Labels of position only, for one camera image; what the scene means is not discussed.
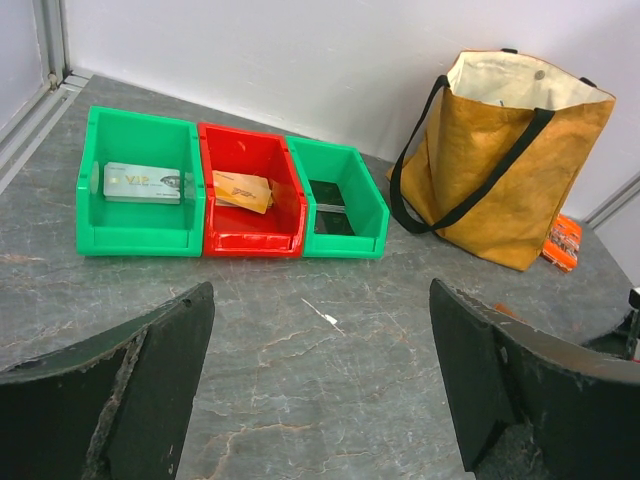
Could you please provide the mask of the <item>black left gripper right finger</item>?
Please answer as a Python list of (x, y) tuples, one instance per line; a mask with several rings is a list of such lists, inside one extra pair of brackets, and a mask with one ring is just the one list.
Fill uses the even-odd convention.
[(619, 329), (583, 345), (435, 279), (429, 311), (464, 468), (528, 422), (558, 479), (639, 476), (639, 296)]

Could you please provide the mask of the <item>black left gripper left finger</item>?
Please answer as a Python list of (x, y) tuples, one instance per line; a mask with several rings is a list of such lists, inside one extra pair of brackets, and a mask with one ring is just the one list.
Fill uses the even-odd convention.
[(203, 282), (2, 371), (2, 478), (175, 478), (214, 315)]

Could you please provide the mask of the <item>brown leather card holder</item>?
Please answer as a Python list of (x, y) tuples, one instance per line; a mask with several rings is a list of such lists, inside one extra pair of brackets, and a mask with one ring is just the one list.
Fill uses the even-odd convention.
[(493, 308), (502, 313), (505, 314), (511, 318), (514, 318), (516, 320), (519, 320), (521, 322), (525, 322), (525, 320), (523, 318), (521, 318), (520, 316), (518, 316), (515, 312), (513, 312), (511, 309), (509, 309), (506, 305), (504, 305), (503, 303), (496, 303)]

